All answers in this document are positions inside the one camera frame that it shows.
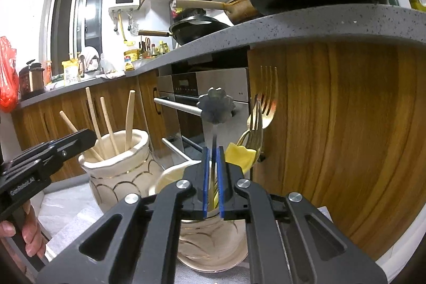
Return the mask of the person left hand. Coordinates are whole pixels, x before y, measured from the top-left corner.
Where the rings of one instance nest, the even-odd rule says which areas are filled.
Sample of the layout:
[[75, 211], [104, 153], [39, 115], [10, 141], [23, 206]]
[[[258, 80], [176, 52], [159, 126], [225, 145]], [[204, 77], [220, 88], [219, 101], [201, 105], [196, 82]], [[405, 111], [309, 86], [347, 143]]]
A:
[[[37, 255], [42, 259], [46, 251], [45, 239], [42, 235], [40, 224], [35, 216], [34, 208], [30, 201], [22, 206], [25, 212], [24, 226], [22, 227], [22, 237], [25, 243], [25, 251], [29, 257]], [[11, 258], [17, 265], [21, 265], [22, 261], [15, 251], [6, 242], [7, 237], [13, 237], [16, 234], [15, 227], [9, 221], [1, 222], [1, 243], [5, 246]]]

